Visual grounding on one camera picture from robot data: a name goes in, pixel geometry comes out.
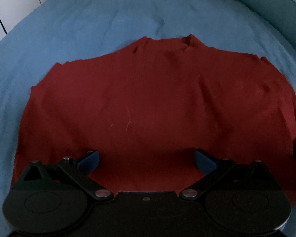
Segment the blue bed sheet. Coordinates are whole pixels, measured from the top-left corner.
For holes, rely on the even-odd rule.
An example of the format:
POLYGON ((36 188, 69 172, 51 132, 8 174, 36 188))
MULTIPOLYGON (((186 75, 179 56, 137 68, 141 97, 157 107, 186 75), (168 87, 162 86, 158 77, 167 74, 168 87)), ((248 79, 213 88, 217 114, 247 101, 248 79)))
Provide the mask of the blue bed sheet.
POLYGON ((221 50, 266 57, 296 93, 296 50, 239 0, 48 0, 0 41, 0 236, 9 234, 1 207, 30 88, 56 63, 108 54, 143 36, 189 34, 221 50))

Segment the red cloth garment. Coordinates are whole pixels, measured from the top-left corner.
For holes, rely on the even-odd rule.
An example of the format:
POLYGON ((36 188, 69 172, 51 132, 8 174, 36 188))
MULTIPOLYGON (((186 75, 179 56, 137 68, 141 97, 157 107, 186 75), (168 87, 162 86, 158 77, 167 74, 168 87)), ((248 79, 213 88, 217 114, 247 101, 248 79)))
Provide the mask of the red cloth garment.
POLYGON ((112 192, 180 192, 203 175, 195 148, 263 161, 296 204, 296 95, 266 58, 195 36, 141 38, 105 56, 55 64, 31 88, 12 180, 38 160, 98 150, 91 179, 112 192))

